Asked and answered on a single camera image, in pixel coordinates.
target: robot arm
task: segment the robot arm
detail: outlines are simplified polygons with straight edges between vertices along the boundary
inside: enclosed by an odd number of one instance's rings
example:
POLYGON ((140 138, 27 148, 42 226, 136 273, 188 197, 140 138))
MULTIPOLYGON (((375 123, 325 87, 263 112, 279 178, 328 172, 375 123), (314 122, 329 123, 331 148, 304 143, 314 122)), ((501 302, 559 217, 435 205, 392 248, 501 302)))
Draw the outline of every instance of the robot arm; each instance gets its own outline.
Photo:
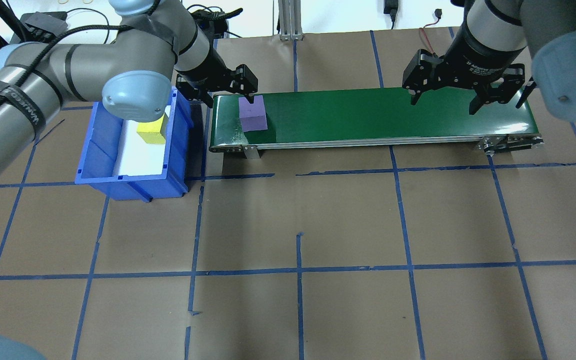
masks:
POLYGON ((69 101, 103 101, 122 119, 158 119, 174 69, 198 93, 228 90, 252 101, 257 78, 245 65, 228 69, 180 1, 110 4, 122 16, 112 44, 0 50, 0 173, 69 101))
POLYGON ((525 82, 524 65, 512 63, 528 46, 534 82, 530 79, 517 107, 536 82, 549 112, 576 121, 576 1, 451 2, 464 7, 464 20, 446 54, 421 49, 404 71, 412 105, 425 91, 443 87, 473 89, 471 115, 490 103, 508 103, 525 82))

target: red wire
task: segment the red wire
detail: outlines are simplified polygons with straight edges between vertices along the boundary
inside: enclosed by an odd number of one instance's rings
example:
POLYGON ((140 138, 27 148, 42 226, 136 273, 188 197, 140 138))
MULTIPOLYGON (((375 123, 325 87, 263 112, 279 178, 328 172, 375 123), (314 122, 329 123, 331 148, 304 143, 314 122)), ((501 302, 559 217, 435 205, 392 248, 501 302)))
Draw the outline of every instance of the red wire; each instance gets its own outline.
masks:
POLYGON ((430 48, 429 50, 432 54, 435 53, 435 50, 434 50, 433 46, 430 44, 430 39, 428 39, 428 35, 426 34, 426 30, 424 30, 424 29, 425 29, 425 27, 431 27, 432 25, 437 25, 437 23, 439 23, 439 20, 441 20, 441 19, 438 18, 437 21, 435 21, 435 22, 426 23, 426 25, 423 25, 423 27, 419 27, 419 31, 421 32, 421 34, 423 34, 423 37, 425 38, 425 41, 428 43, 428 48, 430 48))
POLYGON ((423 37, 425 38, 425 41, 428 43, 428 48, 430 48, 430 49, 429 49, 430 52, 431 52, 432 54, 434 54, 434 53, 435 53, 435 50, 434 50, 433 46, 430 44, 430 40, 428 39, 428 35, 426 34, 426 30, 424 30, 423 27, 419 27, 419 31, 421 32, 421 34, 423 34, 423 37))

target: white wall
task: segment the white wall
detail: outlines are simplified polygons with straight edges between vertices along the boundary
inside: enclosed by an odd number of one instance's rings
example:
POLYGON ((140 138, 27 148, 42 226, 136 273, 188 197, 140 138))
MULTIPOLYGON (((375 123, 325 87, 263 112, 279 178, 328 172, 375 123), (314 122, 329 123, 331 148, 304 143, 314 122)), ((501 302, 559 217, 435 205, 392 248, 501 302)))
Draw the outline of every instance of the white wall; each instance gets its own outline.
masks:
MULTIPOLYGON (((112 25, 118 25, 121 20, 107 0, 93 0, 90 4, 84 4, 82 0, 68 0, 66 4, 59 4, 58 0, 9 0, 9 2, 18 18, 28 12, 67 11, 88 7, 106 14, 112 25)), ((230 21, 231 32, 242 37, 262 37, 276 33, 275 27, 279 16, 277 0, 185 0, 183 3, 186 6, 195 3, 215 5, 227 12, 242 7, 243 13, 230 21)), ((432 23, 437 8, 443 10, 443 17, 438 27, 461 25, 463 11, 460 7, 453 6, 450 0, 400 0, 395 28, 418 28, 432 23)), ((302 0, 302 29, 305 33, 390 29, 390 16, 383 14, 383 10, 384 0, 302 0)), ((71 13, 68 18, 70 28, 104 23, 102 16, 90 11, 71 13)), ((7 40, 12 37, 12 31, 1 19, 0 34, 7 40)), ((64 43, 101 43, 105 34, 103 30, 90 30, 73 34, 64 40, 64 43)))

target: blue tape grid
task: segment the blue tape grid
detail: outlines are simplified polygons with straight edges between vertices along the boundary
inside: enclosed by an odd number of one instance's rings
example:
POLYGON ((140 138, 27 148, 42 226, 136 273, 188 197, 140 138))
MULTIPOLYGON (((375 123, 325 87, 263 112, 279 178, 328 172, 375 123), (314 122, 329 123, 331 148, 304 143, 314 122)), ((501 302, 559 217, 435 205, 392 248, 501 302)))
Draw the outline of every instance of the blue tape grid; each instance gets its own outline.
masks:
MULTIPOLYGON (((521 262, 522 267, 561 267, 575 266, 576 260, 531 260, 521 262)), ((516 267, 516 261, 505 262, 463 262, 448 264, 413 264, 413 269, 498 269, 516 267)), ((409 271, 407 264, 399 265, 359 265, 359 266, 309 266, 302 268, 268 268, 238 270, 197 270, 197 271, 160 271, 128 273, 94 273, 93 279, 141 279, 141 278, 189 278, 192 276, 250 276, 267 274, 298 274, 322 272, 370 272, 370 271, 409 271)), ((87 273, 56 273, 47 275, 0 275, 0 281, 13 280, 67 280, 87 279, 87 273)))
MULTIPOLYGON (((454 32, 452 28, 448 28, 450 36, 454 37, 454 32)), ((375 55, 375 65, 377 67, 377 76, 379 78, 379 86, 384 86, 384 80, 382 77, 382 71, 380 66, 379 55, 377 51, 377 43, 375 41, 374 32, 370 32, 370 38, 372 42, 372 47, 375 55)), ((294 71, 294 89, 298 89, 298 79, 297 79, 297 43, 293 42, 293 71, 294 71)), ((89 110, 91 106, 79 106, 79 107, 66 107, 62 110, 89 110)), ((188 178, 189 181, 206 182, 208 180, 228 180, 228 179, 248 179, 248 178, 269 178, 274 176, 274 173, 259 173, 259 174, 246 174, 246 175, 218 175, 218 176, 206 176, 205 166, 206 166, 206 145, 208 144, 208 123, 210 122, 210 115, 206 114, 205 131, 204 131, 204 150, 202 153, 202 169, 201 176, 188 178)), ((574 123, 571 124, 571 129, 576 136, 576 126, 574 123)), ((28 162, 23 173, 23 178, 18 184, 0 184, 0 189, 2 188, 17 188, 18 192, 16 198, 14 199, 13 206, 11 208, 10 216, 6 224, 6 230, 2 237, 0 244, 0 259, 2 257, 3 249, 6 244, 7 237, 14 220, 14 215, 19 204, 19 199, 23 188, 25 187, 55 187, 55 186, 71 186, 74 185, 73 182, 35 182, 26 183, 26 178, 28 176, 28 171, 32 164, 32 160, 35 155, 37 144, 43 139, 39 139, 34 146, 32 146, 32 151, 28 162)), ((384 169, 361 169, 361 170, 341 170, 341 171, 313 171, 311 173, 297 174, 297 176, 322 176, 322 175, 342 175, 342 174, 373 174, 373 173, 393 173, 395 176, 395 192, 397 193, 397 202, 399 206, 400 221, 402 223, 402 232, 404 235, 404 246, 406 248, 406 264, 398 265, 378 265, 378 266, 324 266, 324 267, 302 267, 301 261, 301 241, 302 233, 297 235, 297 267, 295 268, 269 268, 269 269, 243 269, 243 270, 220 270, 220 271, 197 271, 197 257, 199 254, 199 237, 201 232, 201 212, 202 203, 204 197, 204 186, 200 189, 199 204, 197 210, 197 222, 195 231, 195 243, 192 258, 192 270, 191 271, 164 271, 164 272, 144 272, 144 273, 94 273, 96 259, 99 251, 99 239, 103 233, 103 227, 106 218, 106 212, 108 210, 109 198, 106 197, 102 216, 100 219, 100 225, 98 230, 97 239, 94 246, 93 256, 90 264, 89 272, 86 273, 74 273, 74 274, 47 274, 47 275, 0 275, 0 281, 11 281, 11 280, 61 280, 61 279, 86 279, 86 290, 84 292, 84 300, 82 303, 82 308, 80 312, 80 317, 77 324, 77 333, 75 336, 75 345, 73 347, 72 359, 74 360, 77 356, 78 344, 81 339, 81 333, 83 328, 83 321, 85 319, 86 307, 90 295, 90 287, 93 279, 120 279, 120 278, 162 278, 162 277, 190 277, 190 295, 189 295, 189 306, 188 310, 195 314, 193 309, 194 304, 194 288, 196 276, 249 276, 256 274, 297 274, 297 313, 298 313, 298 334, 299 334, 299 358, 304 360, 304 315, 303 315, 303 289, 302 289, 302 274, 306 272, 356 272, 356 271, 407 271, 409 273, 409 282, 411 287, 411 298, 413 302, 413 312, 416 325, 417 339, 420 349, 421 359, 425 359, 425 350, 423 344, 423 337, 421 331, 421 320, 419 316, 419 308, 417 305, 417 296, 414 283, 414 270, 429 270, 429 269, 485 269, 485 268, 507 268, 516 267, 519 271, 519 276, 521 278, 521 284, 526 297, 526 302, 528 303, 528 311, 530 312, 530 319, 532 321, 535 336, 537 337, 537 344, 541 352, 541 357, 547 360, 547 353, 544 347, 544 342, 539 330, 539 325, 537 322, 537 317, 535 315, 535 310, 530 297, 530 291, 528 289, 528 283, 526 281, 526 276, 524 274, 524 267, 548 267, 548 266, 565 266, 565 265, 576 265, 576 260, 538 260, 538 261, 523 261, 519 255, 519 251, 514 248, 514 233, 512 230, 512 224, 510 223, 510 217, 508 216, 508 211, 506 208, 505 199, 503 198, 503 192, 501 185, 499 183, 499 178, 497 176, 497 169, 524 169, 524 168, 539 168, 539 167, 576 167, 576 162, 574 163, 543 163, 543 164, 494 164, 492 159, 489 159, 489 164, 486 165, 474 165, 474 166, 438 166, 438 167, 416 167, 416 168, 398 168, 396 164, 396 158, 393 151, 393 147, 390 146, 391 162, 392 168, 384 169), (493 176, 494 184, 500 201, 500 206, 502 208, 504 220, 507 226, 508 234, 510 237, 510 243, 513 246, 513 251, 515 255, 514 262, 473 262, 473 263, 448 263, 448 264, 413 264, 412 255, 410 253, 410 244, 408 240, 406 220, 405 220, 405 210, 402 201, 402 192, 399 181, 399 173, 404 172, 420 172, 420 171, 461 171, 461 170, 482 170, 489 169, 493 176)), ((190 351, 190 335, 191 327, 188 326, 185 330, 185 344, 184 344, 184 358, 187 360, 190 351)))
POLYGON ((299 338, 299 360, 305 360, 304 353, 304 287, 302 277, 304 269, 302 268, 302 237, 303 232, 297 234, 297 335, 299 338))
POLYGON ((496 194, 499 198, 499 204, 501 205, 501 211, 503 213, 503 220, 505 221, 505 227, 508 231, 508 237, 510 238, 510 247, 514 253, 514 260, 519 270, 519 279, 521 280, 521 287, 523 288, 523 294, 526 298, 526 303, 528 305, 528 313, 530 314, 530 321, 532 322, 532 327, 534 329, 535 337, 537 337, 537 345, 539 346, 539 352, 541 353, 542 360, 547 360, 548 355, 546 354, 546 347, 544 347, 544 340, 542 339, 542 332, 539 329, 539 323, 537 322, 537 315, 535 315, 535 308, 533 306, 533 300, 530 296, 530 290, 528 289, 528 282, 526 281, 526 274, 524 273, 524 266, 522 264, 521 256, 519 255, 519 249, 515 246, 515 234, 513 232, 513 227, 510 224, 510 217, 508 216, 508 208, 506 207, 506 201, 504 200, 504 194, 501 191, 501 185, 499 184, 499 178, 497 176, 497 170, 495 169, 495 164, 492 157, 488 157, 488 162, 490 164, 490 171, 492 173, 492 178, 494 180, 494 187, 496 187, 496 194))

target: cable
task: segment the cable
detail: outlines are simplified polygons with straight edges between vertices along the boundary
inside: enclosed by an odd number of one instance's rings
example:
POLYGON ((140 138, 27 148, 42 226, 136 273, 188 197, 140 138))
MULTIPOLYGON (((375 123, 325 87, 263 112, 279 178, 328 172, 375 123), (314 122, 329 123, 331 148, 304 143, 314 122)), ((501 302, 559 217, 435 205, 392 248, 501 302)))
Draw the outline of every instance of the cable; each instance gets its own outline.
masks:
POLYGON ((426 23, 426 25, 423 25, 423 27, 419 27, 419 32, 421 34, 423 34, 423 37, 425 38, 426 43, 428 43, 428 50, 430 50, 430 52, 432 54, 435 54, 435 50, 434 50, 432 44, 430 44, 430 39, 428 38, 428 35, 426 34, 425 29, 427 27, 432 27, 432 25, 437 25, 439 23, 439 20, 442 19, 442 10, 441 9, 435 9, 434 10, 434 16, 437 18, 437 21, 431 22, 431 23, 426 23))
POLYGON ((238 37, 238 38, 241 37, 241 36, 235 34, 234 32, 230 32, 230 31, 228 31, 228 30, 224 30, 223 32, 226 33, 226 34, 231 34, 231 35, 234 36, 234 37, 238 37))
POLYGON ((185 9, 190 11, 190 9, 192 9, 194 7, 202 7, 204 10, 208 10, 209 12, 213 12, 213 10, 211 10, 210 7, 208 7, 206 5, 201 5, 201 4, 192 4, 188 7, 186 7, 185 9))
POLYGON ((148 9, 148 11, 146 11, 146 15, 151 16, 155 12, 155 10, 157 10, 158 6, 160 6, 160 0, 155 0, 155 2, 152 4, 150 9, 148 9))
MULTIPOLYGON (((108 25, 108 27, 110 26, 110 21, 108 20, 108 16, 106 16, 103 12, 95 10, 95 9, 91 9, 90 7, 75 7, 74 9, 69 9, 68 11, 66 11, 66 14, 70 14, 71 12, 75 11, 75 10, 87 10, 90 12, 96 12, 97 14, 103 16, 103 18, 105 19, 105 24, 108 25)), ((103 40, 103 43, 107 43, 108 42, 108 38, 110 37, 110 30, 108 30, 105 33, 105 39, 103 40)))
POLYGON ((421 34, 423 34, 423 37, 425 38, 426 43, 428 43, 428 50, 430 50, 430 52, 432 54, 435 54, 435 50, 434 50, 433 46, 430 44, 430 40, 428 39, 428 35, 426 34, 426 30, 424 30, 423 27, 419 27, 419 31, 421 32, 421 34))
MULTIPOLYGON (((78 32, 85 32, 86 30, 117 30, 118 32, 122 32, 124 30, 130 30, 130 29, 132 29, 132 27, 128 25, 85 25, 75 27, 74 29, 67 30, 66 32, 62 32, 61 34, 57 35, 57 37, 52 39, 52 41, 50 41, 50 43, 48 43, 48 45, 46 45, 46 47, 44 47, 43 50, 41 50, 39 55, 37 55, 37 57, 35 57, 35 59, 32 60, 32 63, 30 63, 28 68, 26 68, 26 70, 22 73, 22 75, 18 78, 18 80, 14 82, 14 85, 21 87, 26 82, 26 80, 28 80, 32 71, 34 71, 39 65, 39 63, 41 63, 46 54, 48 54, 50 50, 52 50, 55 47, 55 45, 57 45, 57 43, 59 43, 64 38, 72 34, 78 32)), ((5 101, 6 100, 4 97, 0 97, 0 106, 5 101)))
POLYGON ((244 11, 244 9, 242 9, 240 7, 240 8, 233 10, 229 13, 217 14, 217 13, 213 12, 210 14, 210 16, 206 16, 205 14, 201 14, 199 11, 195 11, 194 13, 192 13, 192 17, 195 19, 200 19, 200 20, 219 21, 219 20, 226 20, 226 19, 235 18, 235 16, 238 16, 243 11, 244 11))
POLYGON ((194 8, 194 7, 201 7, 201 8, 203 8, 204 10, 209 11, 209 12, 214 12, 214 11, 211 10, 211 9, 219 9, 220 12, 225 12, 224 9, 222 9, 221 6, 206 6, 206 5, 201 5, 201 4, 192 4, 192 5, 188 6, 188 7, 186 7, 185 9, 188 10, 188 11, 190 11, 190 9, 192 9, 192 8, 194 8))

